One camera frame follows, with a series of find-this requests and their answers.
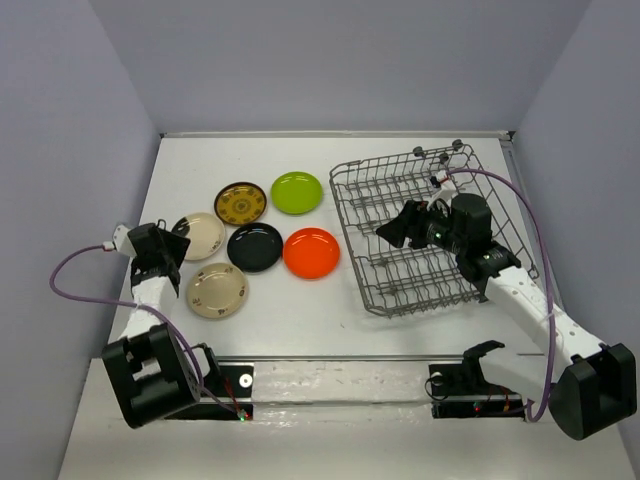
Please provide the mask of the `cream plate with black blot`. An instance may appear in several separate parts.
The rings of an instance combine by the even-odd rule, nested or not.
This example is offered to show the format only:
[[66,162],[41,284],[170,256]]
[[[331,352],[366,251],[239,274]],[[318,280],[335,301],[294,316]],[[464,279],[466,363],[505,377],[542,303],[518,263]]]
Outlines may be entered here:
[[198,212],[188,214],[178,220],[171,232],[190,240],[186,261],[200,261],[209,258],[223,245],[226,230],[223,222],[215,215]]

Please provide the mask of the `brown yellow patterned plate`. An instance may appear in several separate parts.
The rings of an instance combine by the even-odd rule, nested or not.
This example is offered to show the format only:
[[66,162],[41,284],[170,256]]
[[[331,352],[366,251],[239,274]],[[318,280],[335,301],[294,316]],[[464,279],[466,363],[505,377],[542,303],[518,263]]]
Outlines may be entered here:
[[267,207],[264,190],[251,182],[236,182],[219,191],[213,203],[215,214],[231,226],[243,226],[257,221]]

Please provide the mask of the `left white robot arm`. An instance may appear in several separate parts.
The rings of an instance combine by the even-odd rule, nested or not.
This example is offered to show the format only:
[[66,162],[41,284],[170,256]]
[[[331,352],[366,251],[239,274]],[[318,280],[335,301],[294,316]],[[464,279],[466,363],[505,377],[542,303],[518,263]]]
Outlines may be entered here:
[[137,429],[215,392],[221,370],[209,361],[197,361],[169,320],[190,240],[147,223],[117,226],[112,245],[131,258],[132,300],[126,304],[130,312],[123,332],[104,347],[101,359],[124,420]]

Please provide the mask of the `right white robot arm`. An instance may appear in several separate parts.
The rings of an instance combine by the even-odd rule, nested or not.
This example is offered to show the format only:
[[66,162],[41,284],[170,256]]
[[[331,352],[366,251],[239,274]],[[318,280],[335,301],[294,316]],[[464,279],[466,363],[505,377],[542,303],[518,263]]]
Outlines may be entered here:
[[509,359],[493,341],[460,368],[462,384],[482,392],[492,384],[519,394],[528,407],[551,413],[570,438],[583,440],[637,411],[636,359],[624,344],[608,345],[558,307],[516,256],[493,238],[492,211],[476,194],[449,202],[408,201],[376,230],[395,248],[438,247],[476,290],[503,312],[546,355],[543,363]]

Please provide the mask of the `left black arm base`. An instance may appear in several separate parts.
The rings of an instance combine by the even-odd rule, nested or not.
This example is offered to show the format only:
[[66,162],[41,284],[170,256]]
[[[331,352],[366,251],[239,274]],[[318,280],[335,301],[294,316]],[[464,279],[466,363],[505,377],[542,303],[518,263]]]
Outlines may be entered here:
[[205,387],[229,409],[220,406],[211,397],[199,404],[167,417],[181,421],[250,421],[253,418],[252,400],[254,365],[251,363],[221,363],[221,379],[208,374]]

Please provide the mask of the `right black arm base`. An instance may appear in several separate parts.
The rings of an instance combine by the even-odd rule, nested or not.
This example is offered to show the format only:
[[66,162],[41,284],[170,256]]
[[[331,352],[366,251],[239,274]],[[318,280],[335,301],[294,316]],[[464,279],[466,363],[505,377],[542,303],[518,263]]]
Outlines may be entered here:
[[480,361],[490,352],[502,352],[505,345],[489,340],[465,350],[462,359],[431,364],[424,382],[435,419],[525,418],[521,397],[498,384],[486,381]]

